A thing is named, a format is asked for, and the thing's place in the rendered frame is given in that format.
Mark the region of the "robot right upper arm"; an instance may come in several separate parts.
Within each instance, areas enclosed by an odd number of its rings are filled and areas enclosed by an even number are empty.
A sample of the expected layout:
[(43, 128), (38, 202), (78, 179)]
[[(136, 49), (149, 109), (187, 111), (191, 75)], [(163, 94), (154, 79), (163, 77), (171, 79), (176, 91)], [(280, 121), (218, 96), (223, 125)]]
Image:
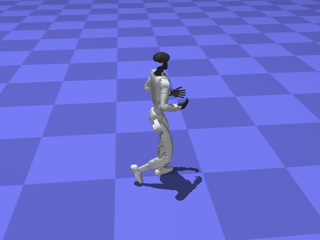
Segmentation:
[(161, 111), (167, 112), (165, 110), (165, 105), (168, 104), (167, 100), (168, 100), (168, 96), (169, 96), (170, 82), (165, 78), (161, 78), (160, 83), (159, 83), (159, 88), (160, 88), (159, 109)]

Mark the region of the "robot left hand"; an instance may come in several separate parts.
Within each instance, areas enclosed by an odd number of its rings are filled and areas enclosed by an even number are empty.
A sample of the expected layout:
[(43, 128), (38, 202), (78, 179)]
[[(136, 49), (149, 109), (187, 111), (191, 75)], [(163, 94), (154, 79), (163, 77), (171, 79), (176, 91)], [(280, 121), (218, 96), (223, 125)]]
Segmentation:
[(186, 92), (181, 92), (181, 91), (186, 91), (186, 90), (178, 90), (180, 88), (182, 88), (182, 86), (180, 86), (180, 87), (178, 87), (178, 88), (176, 88), (174, 90), (170, 89), (170, 95), (169, 96), (173, 95), (174, 97), (185, 98), (183, 96), (185, 96)]

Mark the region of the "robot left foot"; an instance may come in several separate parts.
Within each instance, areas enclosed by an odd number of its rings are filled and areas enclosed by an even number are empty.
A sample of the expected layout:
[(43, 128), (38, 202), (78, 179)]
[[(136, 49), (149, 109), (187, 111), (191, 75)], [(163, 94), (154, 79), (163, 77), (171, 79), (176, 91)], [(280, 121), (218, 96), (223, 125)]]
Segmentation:
[[(162, 168), (163, 168), (163, 170), (161, 170)], [(162, 168), (160, 169), (161, 171), (159, 170), (159, 168), (156, 169), (155, 172), (154, 172), (154, 175), (155, 176), (160, 176), (162, 174), (166, 174), (166, 173), (168, 173), (168, 172), (173, 170), (173, 166), (166, 166), (166, 167), (162, 167)]]

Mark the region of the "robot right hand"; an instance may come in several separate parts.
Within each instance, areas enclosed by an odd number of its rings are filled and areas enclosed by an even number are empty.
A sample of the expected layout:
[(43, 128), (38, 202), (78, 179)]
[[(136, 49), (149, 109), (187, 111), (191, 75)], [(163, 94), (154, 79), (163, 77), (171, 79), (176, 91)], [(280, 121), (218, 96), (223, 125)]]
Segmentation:
[(183, 103), (178, 103), (177, 105), (180, 106), (180, 107), (182, 106), (182, 107), (181, 107), (181, 110), (182, 110), (182, 109), (184, 109), (184, 108), (187, 106), (188, 102), (189, 102), (189, 100), (188, 100), (188, 98), (186, 98), (185, 102), (183, 102)]

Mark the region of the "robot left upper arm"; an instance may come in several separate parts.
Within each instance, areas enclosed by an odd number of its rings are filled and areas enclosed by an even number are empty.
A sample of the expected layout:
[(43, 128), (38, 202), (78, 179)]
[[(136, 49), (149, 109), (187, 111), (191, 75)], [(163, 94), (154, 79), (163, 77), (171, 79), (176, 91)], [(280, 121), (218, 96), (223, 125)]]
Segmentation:
[(144, 90), (147, 92), (147, 93), (150, 93), (152, 90), (151, 90), (151, 75), (152, 75), (152, 72), (153, 71), (156, 71), (156, 69), (152, 69), (151, 70), (151, 73), (150, 73), (150, 76), (148, 78), (148, 80), (146, 81), (145, 85), (144, 85)]

